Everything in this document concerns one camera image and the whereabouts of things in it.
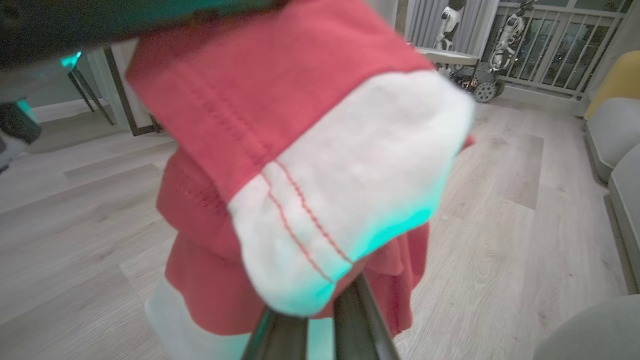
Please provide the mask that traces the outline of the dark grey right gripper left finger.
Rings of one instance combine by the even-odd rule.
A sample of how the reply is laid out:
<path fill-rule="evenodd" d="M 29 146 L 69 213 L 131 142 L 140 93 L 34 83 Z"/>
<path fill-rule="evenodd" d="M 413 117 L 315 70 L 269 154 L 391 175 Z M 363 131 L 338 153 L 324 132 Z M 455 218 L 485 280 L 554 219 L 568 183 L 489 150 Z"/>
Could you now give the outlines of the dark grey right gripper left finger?
<path fill-rule="evenodd" d="M 265 307 L 242 354 L 243 360 L 306 360 L 309 319 Z"/>

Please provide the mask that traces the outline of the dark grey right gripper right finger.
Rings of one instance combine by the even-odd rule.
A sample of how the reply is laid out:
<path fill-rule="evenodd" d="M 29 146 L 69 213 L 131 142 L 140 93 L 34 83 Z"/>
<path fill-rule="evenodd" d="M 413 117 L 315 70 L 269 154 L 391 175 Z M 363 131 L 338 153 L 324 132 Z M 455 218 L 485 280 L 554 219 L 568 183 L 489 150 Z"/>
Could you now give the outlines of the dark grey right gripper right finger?
<path fill-rule="evenodd" d="M 400 359 L 364 274 L 334 300 L 333 311 L 337 360 Z"/>

